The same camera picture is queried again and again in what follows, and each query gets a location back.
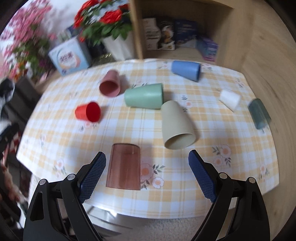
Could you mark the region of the yellow plaid tablecloth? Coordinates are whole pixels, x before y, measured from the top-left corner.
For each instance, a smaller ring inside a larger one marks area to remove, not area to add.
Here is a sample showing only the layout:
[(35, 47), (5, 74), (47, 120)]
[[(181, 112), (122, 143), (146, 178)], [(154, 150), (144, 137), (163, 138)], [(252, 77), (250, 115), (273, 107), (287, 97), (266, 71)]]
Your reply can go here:
[[(128, 87), (161, 83), (166, 99), (178, 102), (193, 121), (195, 144), (182, 150), (165, 148), (159, 110), (129, 108), (122, 95), (103, 96), (99, 84), (111, 69)], [(241, 96), (234, 112), (219, 100), (223, 89)], [(192, 149), (233, 179), (254, 177), (262, 193), (280, 182), (271, 131), (257, 130), (248, 110), (254, 98), (242, 73), (215, 65), (202, 65), (199, 82), (174, 75), (168, 60), (101, 65), (60, 77), (47, 87), (23, 132), (17, 158), (32, 174), (53, 182), (77, 172), (97, 152), (109, 156), (115, 143), (135, 144), (141, 150), (141, 189), (108, 188), (103, 173), (88, 203), (144, 218), (203, 216), (210, 201), (188, 165)], [(100, 120), (78, 120), (75, 109), (92, 101), (100, 106)]]

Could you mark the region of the green cup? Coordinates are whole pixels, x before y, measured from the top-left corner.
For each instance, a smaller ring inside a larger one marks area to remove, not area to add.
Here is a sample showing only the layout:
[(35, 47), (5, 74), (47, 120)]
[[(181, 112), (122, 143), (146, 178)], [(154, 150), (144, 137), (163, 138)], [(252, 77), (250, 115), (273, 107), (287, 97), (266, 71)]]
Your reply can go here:
[(163, 85), (147, 84), (127, 89), (124, 99), (126, 106), (131, 108), (161, 109), (164, 103)]

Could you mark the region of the dark teal translucent cup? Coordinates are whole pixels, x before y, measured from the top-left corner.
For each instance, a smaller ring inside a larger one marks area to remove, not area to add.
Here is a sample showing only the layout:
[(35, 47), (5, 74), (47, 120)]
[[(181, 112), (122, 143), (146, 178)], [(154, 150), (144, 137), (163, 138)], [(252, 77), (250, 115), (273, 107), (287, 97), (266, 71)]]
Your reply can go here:
[(248, 105), (248, 110), (257, 130), (265, 128), (271, 122), (271, 117), (261, 99), (253, 99)]

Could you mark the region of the light blue probiotic box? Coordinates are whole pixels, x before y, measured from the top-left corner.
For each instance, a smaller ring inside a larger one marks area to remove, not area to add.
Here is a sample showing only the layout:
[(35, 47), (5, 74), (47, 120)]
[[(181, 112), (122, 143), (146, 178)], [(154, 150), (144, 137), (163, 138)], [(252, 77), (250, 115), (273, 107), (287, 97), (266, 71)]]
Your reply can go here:
[(78, 37), (73, 37), (49, 53), (53, 65), (62, 75), (68, 75), (90, 67), (92, 57), (85, 42), (81, 42)]

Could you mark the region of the black chair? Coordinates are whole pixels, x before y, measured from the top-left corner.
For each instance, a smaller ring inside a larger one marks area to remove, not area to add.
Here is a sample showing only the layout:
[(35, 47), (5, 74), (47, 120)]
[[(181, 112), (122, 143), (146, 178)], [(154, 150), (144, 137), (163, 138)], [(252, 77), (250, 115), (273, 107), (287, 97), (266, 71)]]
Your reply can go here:
[(24, 132), (40, 98), (26, 77), (17, 83), (8, 77), (1, 79), (1, 141)]

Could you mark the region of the eagle picture box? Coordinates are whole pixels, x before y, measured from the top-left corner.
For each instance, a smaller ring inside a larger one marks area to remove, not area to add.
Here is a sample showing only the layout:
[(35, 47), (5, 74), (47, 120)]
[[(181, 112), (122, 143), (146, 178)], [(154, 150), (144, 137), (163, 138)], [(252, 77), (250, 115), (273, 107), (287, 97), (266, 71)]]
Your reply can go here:
[(158, 25), (161, 38), (158, 41), (158, 49), (166, 51), (175, 50), (174, 26), (172, 21), (160, 21)]

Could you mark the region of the beige cup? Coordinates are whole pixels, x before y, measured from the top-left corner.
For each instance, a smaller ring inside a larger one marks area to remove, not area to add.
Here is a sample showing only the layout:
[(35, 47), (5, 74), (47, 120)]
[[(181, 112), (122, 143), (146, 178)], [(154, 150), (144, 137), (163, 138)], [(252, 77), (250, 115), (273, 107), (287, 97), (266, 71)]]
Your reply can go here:
[(161, 106), (161, 115), (165, 148), (180, 150), (194, 144), (197, 137), (192, 122), (179, 103), (173, 100), (165, 102)]

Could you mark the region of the brown translucent cup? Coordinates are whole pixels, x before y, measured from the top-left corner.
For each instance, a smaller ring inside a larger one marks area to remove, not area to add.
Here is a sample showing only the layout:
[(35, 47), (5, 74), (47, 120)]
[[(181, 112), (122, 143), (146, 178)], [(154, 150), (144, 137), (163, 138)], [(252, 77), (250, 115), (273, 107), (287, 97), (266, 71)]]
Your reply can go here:
[(140, 190), (140, 147), (134, 144), (112, 145), (106, 187)]

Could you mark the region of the red rose bouquet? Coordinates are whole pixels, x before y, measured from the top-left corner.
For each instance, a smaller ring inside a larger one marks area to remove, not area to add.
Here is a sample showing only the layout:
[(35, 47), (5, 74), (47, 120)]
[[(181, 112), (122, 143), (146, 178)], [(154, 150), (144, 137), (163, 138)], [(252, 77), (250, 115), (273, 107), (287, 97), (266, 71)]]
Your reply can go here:
[(132, 31), (129, 4), (123, 1), (86, 1), (74, 18), (74, 28), (80, 31), (78, 37), (81, 42), (89, 40), (93, 45), (108, 37), (126, 40)]

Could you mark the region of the purple box on shelf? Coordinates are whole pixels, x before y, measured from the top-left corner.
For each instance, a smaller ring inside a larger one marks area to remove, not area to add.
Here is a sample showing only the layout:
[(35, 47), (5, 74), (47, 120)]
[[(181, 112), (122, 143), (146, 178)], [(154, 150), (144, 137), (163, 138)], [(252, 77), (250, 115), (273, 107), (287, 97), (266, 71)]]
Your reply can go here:
[(196, 48), (206, 61), (215, 62), (219, 45), (207, 37), (200, 37), (196, 42)]

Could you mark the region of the pink cup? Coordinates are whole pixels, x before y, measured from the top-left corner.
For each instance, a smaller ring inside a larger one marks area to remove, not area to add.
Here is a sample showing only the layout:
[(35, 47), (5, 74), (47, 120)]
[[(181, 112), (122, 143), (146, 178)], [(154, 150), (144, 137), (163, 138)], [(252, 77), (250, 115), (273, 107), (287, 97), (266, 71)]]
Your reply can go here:
[(99, 85), (101, 94), (107, 97), (116, 97), (121, 89), (119, 73), (117, 70), (111, 69), (103, 77)]

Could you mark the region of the blue cup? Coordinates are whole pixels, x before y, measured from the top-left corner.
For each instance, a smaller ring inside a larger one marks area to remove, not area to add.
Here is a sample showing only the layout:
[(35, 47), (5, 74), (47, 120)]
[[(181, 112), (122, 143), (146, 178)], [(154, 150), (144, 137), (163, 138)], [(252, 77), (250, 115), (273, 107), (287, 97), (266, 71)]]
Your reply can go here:
[(184, 77), (188, 80), (198, 82), (201, 73), (201, 64), (191, 61), (174, 60), (171, 64), (172, 73)]

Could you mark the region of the red plastic cup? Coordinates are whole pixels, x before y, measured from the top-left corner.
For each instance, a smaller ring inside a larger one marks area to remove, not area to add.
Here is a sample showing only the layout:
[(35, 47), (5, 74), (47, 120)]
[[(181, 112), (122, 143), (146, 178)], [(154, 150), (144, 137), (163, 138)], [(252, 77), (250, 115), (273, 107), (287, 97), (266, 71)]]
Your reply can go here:
[(100, 106), (94, 101), (80, 105), (75, 109), (75, 117), (78, 120), (98, 122), (101, 117)]

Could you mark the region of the white small cup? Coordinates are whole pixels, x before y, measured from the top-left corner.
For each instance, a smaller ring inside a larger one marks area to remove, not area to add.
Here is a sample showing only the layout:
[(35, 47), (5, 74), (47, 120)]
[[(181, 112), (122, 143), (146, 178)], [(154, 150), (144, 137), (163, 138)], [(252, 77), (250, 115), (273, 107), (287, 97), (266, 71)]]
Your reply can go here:
[(223, 89), (220, 92), (219, 100), (227, 108), (229, 108), (232, 112), (234, 112), (240, 103), (241, 96), (230, 90)]

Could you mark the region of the dark blue box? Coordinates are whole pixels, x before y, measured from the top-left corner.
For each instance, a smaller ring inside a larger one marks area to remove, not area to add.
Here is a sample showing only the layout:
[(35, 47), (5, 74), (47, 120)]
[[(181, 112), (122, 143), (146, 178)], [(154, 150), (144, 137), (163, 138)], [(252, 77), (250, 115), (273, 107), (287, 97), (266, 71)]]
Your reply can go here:
[(175, 44), (177, 47), (195, 48), (197, 23), (189, 20), (175, 20)]

